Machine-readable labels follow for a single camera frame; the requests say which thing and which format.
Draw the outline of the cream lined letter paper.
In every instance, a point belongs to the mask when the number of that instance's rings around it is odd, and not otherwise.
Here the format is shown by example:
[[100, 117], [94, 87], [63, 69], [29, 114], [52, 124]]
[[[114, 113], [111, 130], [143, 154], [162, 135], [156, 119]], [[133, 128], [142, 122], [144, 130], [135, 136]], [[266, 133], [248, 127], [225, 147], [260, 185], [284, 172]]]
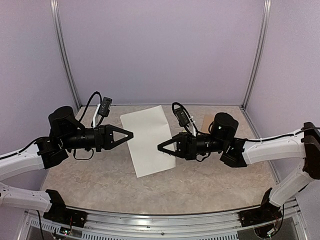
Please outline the cream lined letter paper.
[[127, 144], [137, 178], [176, 167], [176, 157], [158, 150], [158, 145], [172, 138], [161, 105], [120, 116], [124, 129], [133, 133]]

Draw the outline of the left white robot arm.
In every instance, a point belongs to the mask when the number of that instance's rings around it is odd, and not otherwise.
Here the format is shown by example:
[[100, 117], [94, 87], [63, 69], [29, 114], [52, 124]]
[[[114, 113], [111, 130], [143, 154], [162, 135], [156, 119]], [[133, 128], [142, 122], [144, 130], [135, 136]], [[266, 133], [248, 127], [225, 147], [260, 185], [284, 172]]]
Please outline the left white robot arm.
[[[134, 137], [132, 132], [110, 124], [87, 128], [76, 119], [70, 106], [56, 109], [48, 120], [49, 136], [38, 137], [20, 150], [1, 155], [1, 180], [58, 166], [69, 157], [71, 150], [94, 153], [112, 150]], [[61, 223], [70, 218], [69, 209], [55, 190], [32, 191], [1, 184], [0, 205], [50, 213]]]

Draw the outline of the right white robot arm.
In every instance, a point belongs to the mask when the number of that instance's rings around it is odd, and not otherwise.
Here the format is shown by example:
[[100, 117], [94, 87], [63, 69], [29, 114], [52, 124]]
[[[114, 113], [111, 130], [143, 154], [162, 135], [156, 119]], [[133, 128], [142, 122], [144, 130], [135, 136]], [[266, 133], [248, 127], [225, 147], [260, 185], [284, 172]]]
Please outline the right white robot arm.
[[290, 133], [269, 138], [247, 139], [235, 136], [238, 121], [226, 112], [215, 115], [207, 134], [193, 135], [180, 132], [157, 149], [163, 153], [189, 160], [197, 156], [207, 158], [219, 153], [220, 161], [231, 168], [244, 168], [260, 162], [281, 159], [302, 159], [277, 186], [270, 188], [263, 197], [256, 218], [266, 222], [276, 209], [309, 183], [320, 178], [320, 129], [311, 122]]

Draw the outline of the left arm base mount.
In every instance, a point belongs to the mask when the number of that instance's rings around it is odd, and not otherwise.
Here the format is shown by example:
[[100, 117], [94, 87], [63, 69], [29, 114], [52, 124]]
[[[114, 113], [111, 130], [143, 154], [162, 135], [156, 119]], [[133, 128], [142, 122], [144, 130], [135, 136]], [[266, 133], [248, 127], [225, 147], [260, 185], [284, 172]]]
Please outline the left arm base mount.
[[68, 208], [56, 190], [47, 189], [45, 192], [49, 195], [51, 203], [49, 210], [43, 213], [45, 219], [71, 227], [84, 227], [88, 216], [87, 212]]

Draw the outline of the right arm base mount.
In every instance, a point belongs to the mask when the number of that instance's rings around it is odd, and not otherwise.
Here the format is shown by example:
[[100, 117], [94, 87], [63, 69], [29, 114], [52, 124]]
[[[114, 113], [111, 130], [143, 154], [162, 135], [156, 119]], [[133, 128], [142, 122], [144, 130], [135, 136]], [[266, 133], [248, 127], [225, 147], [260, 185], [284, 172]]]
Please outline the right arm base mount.
[[280, 210], [281, 207], [270, 203], [271, 190], [272, 188], [269, 188], [265, 192], [259, 207], [250, 210], [242, 210], [238, 213], [242, 227], [258, 225], [282, 218], [283, 214]]

